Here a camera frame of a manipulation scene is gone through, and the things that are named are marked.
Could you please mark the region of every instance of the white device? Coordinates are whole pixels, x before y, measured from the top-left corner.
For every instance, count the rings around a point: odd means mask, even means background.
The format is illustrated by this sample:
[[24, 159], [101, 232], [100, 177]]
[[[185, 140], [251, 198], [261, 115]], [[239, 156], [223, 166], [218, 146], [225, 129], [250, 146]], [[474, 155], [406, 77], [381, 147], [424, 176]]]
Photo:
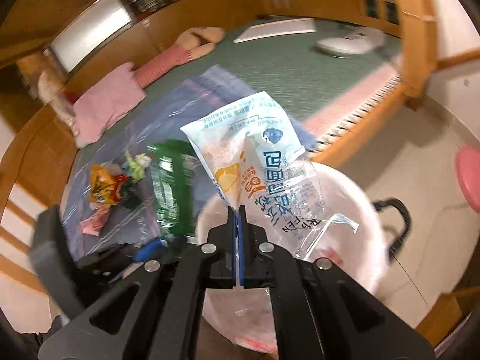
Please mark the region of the white device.
[[358, 56], [385, 44], [383, 31], [370, 27], [358, 27], [355, 31], [339, 38], [327, 38], [317, 42], [320, 50], [338, 57]]

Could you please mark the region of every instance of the metal screw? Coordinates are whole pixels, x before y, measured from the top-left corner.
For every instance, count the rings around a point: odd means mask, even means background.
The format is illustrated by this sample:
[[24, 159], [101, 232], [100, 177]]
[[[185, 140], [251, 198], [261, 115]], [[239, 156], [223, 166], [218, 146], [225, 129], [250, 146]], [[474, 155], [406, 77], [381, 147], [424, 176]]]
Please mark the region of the metal screw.
[[155, 272], [160, 268], [160, 263], [156, 259], [147, 261], [143, 266], [147, 272]]
[[214, 244], [203, 244], [202, 245], [202, 252], [205, 254], [212, 254], [215, 253], [217, 247]]
[[274, 246], [270, 242], [262, 242], [259, 246], [258, 249], [262, 251], [263, 253], [270, 253], [273, 250]]
[[332, 262], [329, 259], [326, 259], [325, 257], [318, 259], [316, 264], [320, 269], [324, 271], [328, 271], [332, 267]]

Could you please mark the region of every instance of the green mattress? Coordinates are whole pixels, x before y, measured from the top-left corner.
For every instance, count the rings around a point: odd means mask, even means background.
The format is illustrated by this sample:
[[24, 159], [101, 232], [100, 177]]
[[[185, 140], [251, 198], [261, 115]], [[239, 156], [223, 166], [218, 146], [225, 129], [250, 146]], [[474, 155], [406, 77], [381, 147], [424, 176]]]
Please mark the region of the green mattress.
[[[272, 20], [259, 20], [253, 24]], [[387, 35], [380, 50], [354, 58], [321, 54], [316, 42], [344, 36], [348, 26], [328, 20], [315, 21], [317, 32], [282, 35], [233, 43], [246, 28], [226, 35], [216, 49], [193, 62], [178, 66], [145, 89], [147, 97], [135, 109], [107, 130], [96, 143], [80, 150], [77, 166], [87, 163], [101, 145], [153, 102], [192, 76], [220, 65], [258, 91], [266, 91], [287, 113], [299, 121], [313, 115], [342, 93], [358, 84], [384, 62], [400, 53], [401, 40]]]

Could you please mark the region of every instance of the blue object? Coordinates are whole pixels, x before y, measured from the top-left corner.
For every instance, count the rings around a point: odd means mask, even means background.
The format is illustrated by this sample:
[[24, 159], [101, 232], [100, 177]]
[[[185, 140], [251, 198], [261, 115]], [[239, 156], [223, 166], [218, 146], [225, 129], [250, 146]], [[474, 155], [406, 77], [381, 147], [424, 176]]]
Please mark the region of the blue object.
[[243, 286], [245, 267], [243, 266], [242, 218], [240, 217], [239, 213], [235, 215], [235, 219], [238, 239], [238, 276], [240, 285]]
[[283, 137], [283, 131], [278, 130], [277, 128], [267, 128], [263, 132], [263, 138], [269, 140], [272, 143], [278, 143]]
[[145, 246], [141, 247], [133, 257], [134, 263], [146, 263], [155, 256], [160, 249], [165, 247], [165, 241], [160, 238], [154, 238]]

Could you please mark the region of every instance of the white book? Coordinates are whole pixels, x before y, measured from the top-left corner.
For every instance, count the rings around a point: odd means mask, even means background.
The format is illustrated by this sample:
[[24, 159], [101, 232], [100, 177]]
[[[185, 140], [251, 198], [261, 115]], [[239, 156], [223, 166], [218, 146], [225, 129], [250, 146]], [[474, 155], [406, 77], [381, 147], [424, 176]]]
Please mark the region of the white book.
[[312, 17], [304, 19], [290, 19], [274, 21], [272, 23], [258, 24], [247, 28], [234, 43], [251, 41], [253, 39], [267, 38], [269, 36], [317, 32], [315, 21]]

